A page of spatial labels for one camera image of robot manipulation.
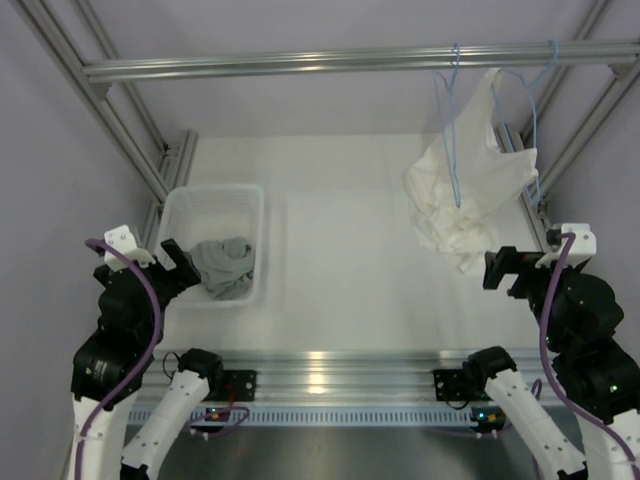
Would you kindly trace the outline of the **grey tank top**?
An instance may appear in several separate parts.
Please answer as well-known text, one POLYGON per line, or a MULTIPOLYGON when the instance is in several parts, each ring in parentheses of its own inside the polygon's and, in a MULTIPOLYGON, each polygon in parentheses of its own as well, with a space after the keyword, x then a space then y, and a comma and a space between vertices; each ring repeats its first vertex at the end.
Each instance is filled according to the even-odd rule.
POLYGON ((201 285, 214 301, 240 300, 253 286, 255 252, 245 237, 207 240, 191 249, 201 285))

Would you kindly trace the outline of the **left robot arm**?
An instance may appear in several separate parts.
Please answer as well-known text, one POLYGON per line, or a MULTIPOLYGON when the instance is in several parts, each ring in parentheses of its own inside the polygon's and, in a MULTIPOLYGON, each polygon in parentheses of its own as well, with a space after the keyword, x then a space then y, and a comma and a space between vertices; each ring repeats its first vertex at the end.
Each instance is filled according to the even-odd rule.
POLYGON ((179 356, 170 385, 138 438, 124 440, 129 414, 163 336, 165 309, 201 277, 173 239, 161 244, 172 269, 157 258, 138 260, 104 240, 86 244, 102 256, 113 255, 123 267, 103 264, 94 271, 103 287, 100 314, 96 330, 73 358, 74 443, 67 476, 154 479, 194 408, 219 397, 226 386, 219 355, 188 350, 179 356))

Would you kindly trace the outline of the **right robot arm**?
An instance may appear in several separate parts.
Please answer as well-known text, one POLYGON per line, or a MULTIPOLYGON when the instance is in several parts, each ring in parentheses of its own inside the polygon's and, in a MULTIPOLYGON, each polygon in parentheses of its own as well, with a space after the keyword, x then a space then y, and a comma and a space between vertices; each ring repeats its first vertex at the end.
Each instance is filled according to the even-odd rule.
POLYGON ((483 287, 511 274, 507 294, 527 301, 539 326, 539 353, 549 387, 577 417, 575 448, 538 403, 515 361, 499 346, 463 364, 467 389, 506 415, 545 479, 636 479, 639 476, 639 365, 616 342, 624 318, 612 287, 566 266, 539 266, 541 254, 503 247, 485 255, 483 287))

